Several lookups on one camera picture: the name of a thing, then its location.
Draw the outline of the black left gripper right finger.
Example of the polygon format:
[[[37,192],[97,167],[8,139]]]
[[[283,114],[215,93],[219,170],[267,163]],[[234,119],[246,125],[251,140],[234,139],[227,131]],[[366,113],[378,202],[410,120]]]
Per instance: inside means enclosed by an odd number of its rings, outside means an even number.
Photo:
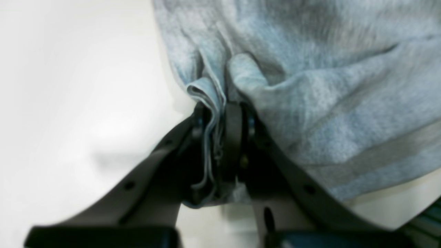
[[[244,103],[227,103],[223,183],[246,185],[264,248],[412,248],[411,239],[358,217],[269,137]]]

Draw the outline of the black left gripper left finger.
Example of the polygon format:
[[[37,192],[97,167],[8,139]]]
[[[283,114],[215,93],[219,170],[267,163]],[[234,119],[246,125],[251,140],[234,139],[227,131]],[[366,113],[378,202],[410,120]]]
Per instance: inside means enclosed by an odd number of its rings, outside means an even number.
[[[162,138],[100,200],[74,217],[34,226],[25,248],[181,248],[175,229],[181,202],[204,176],[203,131],[208,109],[192,115]]]

